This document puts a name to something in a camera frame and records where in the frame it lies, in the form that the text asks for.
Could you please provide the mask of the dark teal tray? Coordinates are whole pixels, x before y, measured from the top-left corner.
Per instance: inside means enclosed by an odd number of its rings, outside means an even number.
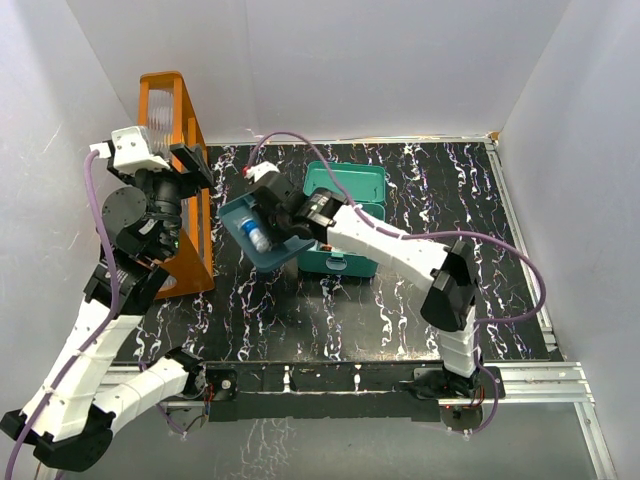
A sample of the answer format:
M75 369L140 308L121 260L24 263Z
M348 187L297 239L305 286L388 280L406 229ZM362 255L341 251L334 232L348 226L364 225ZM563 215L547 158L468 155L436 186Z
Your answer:
M261 273L278 269L287 261L315 245L314 240L297 236L277 243L268 237L268 224L258 215L250 194L242 195L218 209L218 216L241 250Z

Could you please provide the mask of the white blue bandage roll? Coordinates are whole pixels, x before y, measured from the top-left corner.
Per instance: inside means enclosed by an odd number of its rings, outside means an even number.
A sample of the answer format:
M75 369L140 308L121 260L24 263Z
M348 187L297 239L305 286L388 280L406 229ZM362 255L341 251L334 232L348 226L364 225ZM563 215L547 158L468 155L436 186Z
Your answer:
M240 221L239 228L258 253L266 253L271 250L270 240L252 217L243 218Z

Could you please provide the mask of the teal medicine box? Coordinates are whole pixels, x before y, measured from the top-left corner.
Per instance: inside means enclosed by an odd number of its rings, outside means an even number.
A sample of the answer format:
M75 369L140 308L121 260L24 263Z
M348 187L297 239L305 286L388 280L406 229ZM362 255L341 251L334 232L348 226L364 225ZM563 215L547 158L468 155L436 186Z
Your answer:
M360 204L374 218L385 219L386 171L383 167L336 162L330 162L329 165L356 204ZM314 161L307 167L303 190L309 195L319 187L340 192L324 164ZM336 248L332 252L325 252L321 250L322 245L325 244L316 242L297 257L297 265L301 271L358 278L371 278L376 274L376 262Z

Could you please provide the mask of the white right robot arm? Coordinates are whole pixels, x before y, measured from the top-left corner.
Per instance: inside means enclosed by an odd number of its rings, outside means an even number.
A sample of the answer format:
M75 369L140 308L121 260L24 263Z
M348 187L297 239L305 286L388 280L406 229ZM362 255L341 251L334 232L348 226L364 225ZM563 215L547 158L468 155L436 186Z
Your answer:
M323 187L305 194L271 163L248 167L243 176L272 244L293 237L326 244L392 269L424 292L420 314L439 333L443 367L423 379L416 392L433 398L475 396L482 382L474 348L478 282L467 243L413 239L344 194Z

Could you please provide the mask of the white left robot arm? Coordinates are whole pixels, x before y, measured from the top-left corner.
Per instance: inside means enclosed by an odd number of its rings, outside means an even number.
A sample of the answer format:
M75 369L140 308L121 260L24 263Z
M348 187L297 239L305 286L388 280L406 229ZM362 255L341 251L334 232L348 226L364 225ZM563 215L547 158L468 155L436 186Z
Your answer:
M176 347L140 364L137 375L107 391L99 386L131 331L141 322L169 274L165 261L180 247L182 202L212 184L202 148L183 143L169 151L184 166L154 152L144 140L97 145L84 162L84 180L100 260L84 288L78 316L41 387L27 404L8 411L1 429L58 476L84 472L114 436L171 397L194 399L206 387L201 358Z

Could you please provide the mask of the orange wooden rack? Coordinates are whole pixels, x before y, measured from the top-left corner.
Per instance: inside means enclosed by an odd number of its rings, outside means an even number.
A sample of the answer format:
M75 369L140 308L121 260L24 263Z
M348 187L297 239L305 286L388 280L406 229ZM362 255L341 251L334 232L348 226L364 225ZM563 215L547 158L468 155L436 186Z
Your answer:
M185 179L189 171L169 146L182 144L201 151L201 165L206 167L207 149L194 105L185 80L177 71L147 73L140 77L138 123L147 127L151 149L174 167L176 178ZM180 231L172 236L178 251L162 268L169 273L156 298L168 299L206 292L214 288L214 254L211 226L210 189L196 191L186 198L179 187L164 187L169 211L179 214Z

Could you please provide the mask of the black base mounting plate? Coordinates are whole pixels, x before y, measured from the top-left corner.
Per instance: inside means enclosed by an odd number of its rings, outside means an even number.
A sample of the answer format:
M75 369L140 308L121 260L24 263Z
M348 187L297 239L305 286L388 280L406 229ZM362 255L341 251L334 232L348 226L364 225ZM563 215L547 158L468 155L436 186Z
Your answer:
M174 401L203 408L210 422L295 418L407 418L487 406L506 396L498 368L456 380L440 361L208 362Z

